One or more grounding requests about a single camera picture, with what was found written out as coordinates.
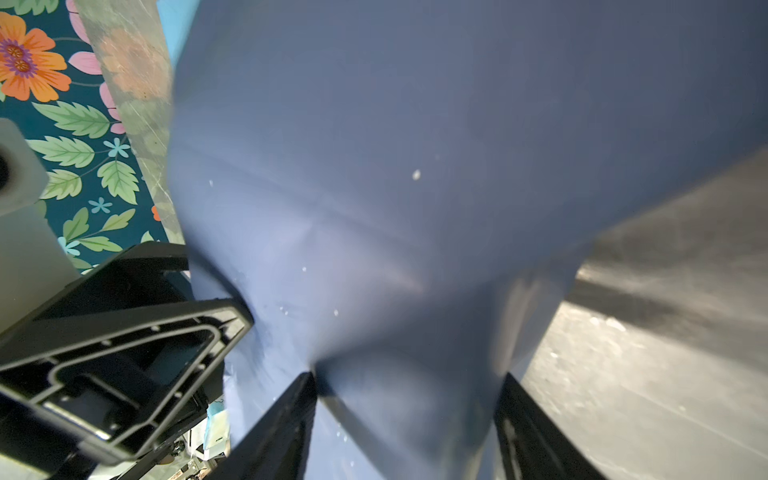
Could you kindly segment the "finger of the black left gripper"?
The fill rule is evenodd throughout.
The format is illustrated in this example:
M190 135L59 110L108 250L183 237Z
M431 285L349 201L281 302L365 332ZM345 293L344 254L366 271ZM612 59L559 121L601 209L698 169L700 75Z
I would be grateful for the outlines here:
M134 460L252 325L232 299L32 319L1 344L1 393L93 460Z

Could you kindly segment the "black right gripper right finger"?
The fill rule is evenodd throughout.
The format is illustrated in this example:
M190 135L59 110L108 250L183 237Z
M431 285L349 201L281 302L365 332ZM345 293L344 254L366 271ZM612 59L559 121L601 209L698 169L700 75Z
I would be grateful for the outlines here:
M605 479L510 374L501 389L494 423L508 479Z

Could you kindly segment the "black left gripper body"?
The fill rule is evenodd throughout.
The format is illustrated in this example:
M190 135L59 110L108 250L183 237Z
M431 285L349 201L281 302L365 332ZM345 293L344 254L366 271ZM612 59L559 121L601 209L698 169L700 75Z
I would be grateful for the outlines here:
M115 333L140 308L193 299L187 249L147 242L131 247L28 314L1 335L3 354L37 354Z

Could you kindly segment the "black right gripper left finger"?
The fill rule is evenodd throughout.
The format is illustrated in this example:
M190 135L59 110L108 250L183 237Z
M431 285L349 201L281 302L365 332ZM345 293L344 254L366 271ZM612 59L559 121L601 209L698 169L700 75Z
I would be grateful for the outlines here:
M306 472L317 405L312 373L300 374L219 464L212 480L299 480Z

